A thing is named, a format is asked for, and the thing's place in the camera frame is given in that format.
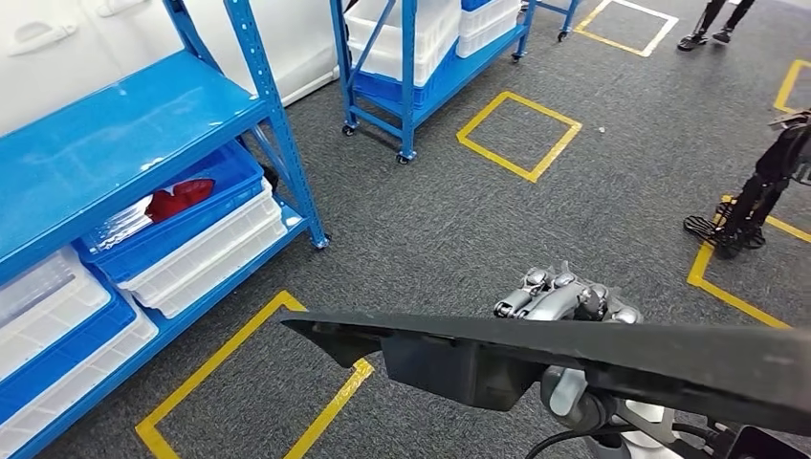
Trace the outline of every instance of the gray carpet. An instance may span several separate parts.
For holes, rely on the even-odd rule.
[[[538,11],[530,53],[518,65],[505,55],[437,112],[419,129],[408,166],[396,164],[392,140],[376,129],[340,133],[337,85],[290,107],[333,245],[316,252],[299,238],[40,457],[151,457],[134,425],[281,290],[313,310],[485,317],[528,267],[566,259],[583,276],[622,286],[649,321],[756,324],[687,285],[698,245],[681,221],[737,192],[774,139],[765,123],[777,114],[785,72],[811,60],[811,11],[761,0],[731,46],[680,54],[674,43],[704,2],[638,3],[681,19],[650,58],[576,33],[558,44],[560,17]],[[578,17],[597,4],[583,2]],[[589,30],[629,46],[644,46],[661,23],[616,5],[604,13]],[[536,184],[455,137],[505,90],[583,124]],[[804,95],[799,88],[791,100]],[[562,128],[502,108],[471,137],[531,167]],[[795,186],[775,216],[809,231],[809,203],[807,188]],[[811,325],[811,246],[774,229],[766,236],[761,251],[714,260],[708,280],[789,324]],[[561,430],[535,390],[510,413],[487,412],[390,382],[380,358],[370,361],[375,373],[308,457],[512,458]],[[282,457],[349,374],[269,321],[158,428],[183,458]],[[570,442],[544,457],[586,453]]]

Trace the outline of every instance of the white wall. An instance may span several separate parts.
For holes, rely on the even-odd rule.
[[[254,92],[222,0],[186,6],[226,76]],[[285,104],[335,78],[327,0],[252,9]],[[182,48],[161,0],[2,0],[0,135]]]

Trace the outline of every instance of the yellow floor marking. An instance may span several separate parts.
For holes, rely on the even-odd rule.
[[[223,346],[203,363],[197,371],[188,377],[180,387],[175,389],[166,400],[161,402],[161,404],[143,418],[135,427],[135,431],[155,457],[158,459],[179,459],[177,453],[172,449],[169,443],[166,442],[164,436],[161,435],[161,432],[156,428],[156,425],[282,306],[291,311],[306,311],[304,306],[286,291],[282,291],[276,295],[271,302],[256,313],[255,316],[251,317],[248,323],[236,332],[236,334],[223,344]],[[363,383],[373,371],[374,368],[366,360],[361,359],[356,362],[355,371],[352,376],[343,385],[332,401],[321,411],[307,430],[304,431],[301,437],[298,438],[293,447],[290,448],[290,451],[284,456],[285,459],[302,457],[313,443],[316,442],[324,429],[335,419],[335,416],[346,402],[355,394],[355,391],[358,390],[361,383]]]
[[[791,96],[791,91],[794,89],[794,85],[797,83],[797,77],[800,75],[800,69],[802,67],[809,67],[811,68],[811,62],[807,60],[797,59],[791,63],[791,66],[788,68],[788,72],[786,73],[786,77],[783,79],[783,83],[780,85],[780,90],[778,91],[778,96],[775,98],[775,108],[778,110],[782,110],[783,112],[796,112],[799,109],[794,109],[786,106],[788,103],[788,98]]]
[[[730,202],[732,200],[732,196],[723,196],[721,198],[722,202]],[[811,234],[807,232],[792,227],[791,225],[778,220],[775,217],[767,217],[766,223],[772,225],[775,228],[783,230],[800,240],[805,242],[811,242]],[[710,260],[712,259],[712,251],[714,247],[706,242],[701,245],[701,248],[698,250],[698,254],[695,256],[695,260],[692,262],[692,267],[690,268],[690,273],[687,276],[687,283],[698,287],[699,289],[707,292],[708,294],[715,296],[716,298],[720,299],[721,301],[729,304],[730,306],[743,311],[744,313],[748,314],[751,317],[760,320],[761,322],[769,325],[770,327],[775,328],[791,328],[787,323],[783,322],[782,320],[775,318],[761,310],[757,307],[747,303],[746,301],[738,298],[735,295],[730,294],[729,292],[719,288],[718,286],[712,284],[710,281],[704,278],[704,273],[707,271],[707,266],[710,264]]]
[[[601,37],[601,36],[599,36],[599,35],[597,35],[595,33],[591,33],[589,31],[587,31],[585,29],[586,26],[588,26],[591,23],[591,21],[593,21],[594,18],[597,17],[597,15],[600,13],[600,11],[605,10],[605,7],[607,7],[608,4],[610,4],[612,2],[617,3],[619,5],[623,5],[623,6],[632,8],[632,9],[637,10],[637,11],[646,12],[647,14],[650,14],[652,16],[661,17],[662,19],[665,19],[665,25],[662,26],[662,29],[660,29],[659,32],[656,33],[656,35],[653,37],[653,39],[650,40],[650,42],[647,44],[647,46],[645,46],[645,48],[643,50],[637,50],[635,48],[631,48],[631,47],[626,46],[626,45],[624,45],[622,43],[617,43],[616,41],[609,40],[607,38],[603,38],[603,37]],[[597,41],[599,41],[601,43],[604,43],[606,45],[610,45],[610,46],[613,46],[615,48],[619,48],[621,50],[628,51],[629,53],[634,53],[635,55],[640,55],[642,57],[648,57],[651,54],[653,54],[653,50],[655,50],[656,47],[659,46],[659,43],[673,29],[673,27],[676,25],[677,22],[679,22],[679,18],[677,18],[677,17],[673,17],[673,16],[671,16],[669,14],[664,14],[663,12],[658,12],[658,11],[655,11],[655,10],[651,10],[649,8],[645,8],[645,7],[639,6],[639,5],[635,4],[635,3],[627,2],[625,0],[603,0],[603,2],[600,3],[600,5],[598,5],[597,8],[595,8],[587,16],[585,16],[585,19],[583,19],[582,22],[580,22],[580,24],[578,24],[578,26],[575,27],[575,32],[581,33],[581,34],[583,34],[583,35],[585,35],[585,36],[587,36],[589,38],[597,40]]]
[[[569,125],[569,129],[566,131],[565,134],[563,134],[563,137],[561,137],[560,140],[555,143],[555,145],[552,147],[552,149],[549,150],[548,153],[546,153],[546,155],[543,157],[543,159],[540,160],[540,163],[538,163],[535,167],[533,167],[532,170],[526,170],[523,167],[521,167],[519,165],[516,165],[515,163],[507,160],[506,158],[504,158],[502,156],[499,156],[498,154],[493,153],[492,151],[488,150],[484,146],[472,141],[468,137],[468,135],[473,131],[473,129],[476,128],[476,126],[481,124],[481,122],[486,117],[488,117],[490,115],[490,113],[492,113],[493,110],[495,110],[495,108],[498,105],[501,104],[501,102],[503,102],[504,100],[507,100],[508,98],[510,98],[510,99],[512,99],[512,100],[514,100],[514,101],[516,101],[518,103],[524,104],[524,105],[526,105],[526,106],[528,106],[528,107],[530,107],[530,108],[532,108],[532,109],[534,109],[536,111],[539,111],[540,113],[542,113],[542,114],[544,114],[544,115],[546,115],[548,117],[551,117],[551,118],[553,118],[555,120],[558,120],[560,122],[563,122],[563,123]],[[505,91],[505,92],[499,94],[498,96],[496,96],[479,113],[477,113],[476,116],[472,118],[472,120],[470,120],[462,129],[460,129],[459,132],[456,133],[456,139],[458,139],[459,142],[462,143],[463,145],[465,145],[467,148],[475,151],[476,153],[478,153],[478,154],[482,155],[483,157],[487,158],[488,160],[490,160],[490,161],[492,161],[492,162],[494,162],[494,163],[496,163],[496,164],[498,164],[498,165],[512,171],[514,174],[518,175],[519,177],[522,177],[522,178],[524,178],[524,179],[526,179],[526,180],[528,180],[528,181],[530,181],[532,183],[535,183],[535,182],[537,182],[537,179],[541,175],[543,175],[543,173],[546,171],[546,169],[549,168],[549,166],[552,164],[552,161],[554,161],[555,158],[558,157],[560,152],[562,152],[563,149],[566,147],[566,145],[568,145],[569,142],[571,142],[572,139],[575,138],[575,136],[578,134],[578,132],[580,132],[581,129],[582,129],[582,124],[580,124],[579,122],[577,122],[575,120],[572,120],[571,118],[568,118],[568,117],[566,117],[564,115],[561,115],[560,113],[556,112],[555,110],[551,110],[549,108],[546,108],[546,107],[544,107],[543,105],[541,105],[539,103],[533,102],[533,101],[531,101],[531,100],[529,100],[527,98],[523,98],[523,97],[519,96],[518,94],[511,93],[510,91]]]

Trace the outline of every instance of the blue shelf board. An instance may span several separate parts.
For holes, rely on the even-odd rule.
[[[266,116],[182,51],[0,138],[0,284]]]
[[[285,227],[287,227],[287,233],[284,236],[175,318],[167,319],[157,310],[145,309],[146,315],[158,326],[158,335],[138,354],[130,358],[107,379],[94,387],[90,393],[79,399],[78,402],[33,437],[10,459],[33,458],[309,226],[309,221],[298,215],[293,208],[284,204],[282,204],[281,218]]]
[[[423,103],[422,108],[414,109],[414,124],[419,126],[423,121],[427,120],[439,107],[455,96],[466,84],[482,73],[494,60],[498,59],[521,36],[528,32],[529,27],[519,24],[473,55],[465,58],[457,56],[449,63],[443,74],[439,76],[441,78],[438,79],[437,86],[432,89],[430,98]],[[400,102],[360,93],[356,93],[356,95],[358,98],[368,100],[397,117],[403,115],[403,105]]]

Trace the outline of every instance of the blue plastic bin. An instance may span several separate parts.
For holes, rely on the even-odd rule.
[[[462,0],[462,10],[474,11],[490,3],[490,0]]]
[[[0,381],[0,424],[135,320],[124,298],[113,290],[110,295],[106,306]]]
[[[459,41],[456,40],[453,46],[450,47],[450,50],[445,57],[442,58],[442,62],[440,62],[436,70],[434,70],[433,75],[430,76],[426,85],[423,87],[414,86],[414,108],[423,108],[423,105],[430,100],[434,89],[441,84],[440,80],[443,77],[442,74],[448,70],[451,62],[458,58],[456,57],[456,44],[458,42]],[[391,76],[358,72],[358,75],[355,77],[355,90],[361,94],[384,98],[394,102],[403,100],[403,83]]]
[[[110,248],[99,241],[114,239],[117,229],[109,223],[101,225],[74,243],[79,257],[99,267],[113,282],[129,280],[262,191],[262,168],[237,142],[215,150],[161,188],[201,178],[214,180],[206,200],[161,223],[150,224]]]

